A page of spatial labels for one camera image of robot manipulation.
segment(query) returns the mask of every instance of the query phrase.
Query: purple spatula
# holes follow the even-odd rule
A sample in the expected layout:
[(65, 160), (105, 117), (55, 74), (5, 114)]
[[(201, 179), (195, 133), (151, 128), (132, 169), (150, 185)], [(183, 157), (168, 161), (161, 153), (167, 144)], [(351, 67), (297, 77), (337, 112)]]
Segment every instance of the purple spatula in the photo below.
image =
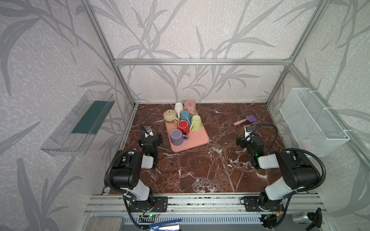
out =
[(245, 119), (239, 120), (239, 121), (237, 121), (237, 122), (235, 122), (233, 124), (234, 124), (234, 126), (237, 126), (237, 125), (239, 125), (241, 123), (244, 123), (245, 121), (249, 121), (249, 122), (254, 123), (254, 122), (257, 122), (258, 119), (254, 115), (249, 115), (249, 116), (246, 116)]

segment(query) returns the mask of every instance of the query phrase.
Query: brown marble surface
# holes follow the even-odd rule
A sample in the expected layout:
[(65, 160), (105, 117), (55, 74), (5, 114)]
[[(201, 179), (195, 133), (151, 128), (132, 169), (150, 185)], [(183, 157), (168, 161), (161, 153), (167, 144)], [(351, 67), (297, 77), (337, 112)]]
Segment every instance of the brown marble surface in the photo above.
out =
[[(256, 170), (249, 162), (246, 149), (235, 145), (236, 135), (243, 136), (243, 126), (253, 128), (273, 123), (263, 103), (198, 103), (196, 109), (209, 136), (209, 143), (175, 153), (171, 150), (163, 112), (173, 104), (140, 104), (125, 149), (139, 149), (139, 124), (162, 132), (155, 169), (142, 169), (140, 179), (154, 193), (259, 192), (280, 178), (279, 169)], [(258, 122), (233, 126), (235, 121), (255, 115)], [(274, 128), (263, 127), (256, 133), (265, 140), (265, 152), (275, 135)], [(281, 138), (272, 150), (284, 148)]]

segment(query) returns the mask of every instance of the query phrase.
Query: white wire basket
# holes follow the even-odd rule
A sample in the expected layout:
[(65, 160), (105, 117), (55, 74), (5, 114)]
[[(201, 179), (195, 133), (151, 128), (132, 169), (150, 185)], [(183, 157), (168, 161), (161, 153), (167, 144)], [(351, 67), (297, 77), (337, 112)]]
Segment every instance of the white wire basket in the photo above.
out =
[(308, 88), (292, 88), (280, 108), (301, 149), (325, 156), (349, 140), (328, 109)]

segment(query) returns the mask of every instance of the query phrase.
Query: white mug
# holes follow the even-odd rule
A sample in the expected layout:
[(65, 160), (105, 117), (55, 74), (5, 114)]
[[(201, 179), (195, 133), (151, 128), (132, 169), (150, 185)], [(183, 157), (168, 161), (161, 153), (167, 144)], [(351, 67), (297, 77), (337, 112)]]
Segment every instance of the white mug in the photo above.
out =
[(183, 109), (184, 106), (182, 105), (182, 103), (178, 102), (175, 104), (174, 110), (177, 113), (177, 118), (180, 118), (180, 113), (182, 112)]

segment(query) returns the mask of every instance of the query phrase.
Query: green mug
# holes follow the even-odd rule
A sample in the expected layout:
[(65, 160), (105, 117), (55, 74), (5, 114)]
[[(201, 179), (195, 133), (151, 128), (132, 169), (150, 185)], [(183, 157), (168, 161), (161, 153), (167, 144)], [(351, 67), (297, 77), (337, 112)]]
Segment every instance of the green mug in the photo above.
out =
[(196, 132), (202, 129), (202, 120), (201, 117), (198, 115), (194, 115), (191, 119), (190, 131)]

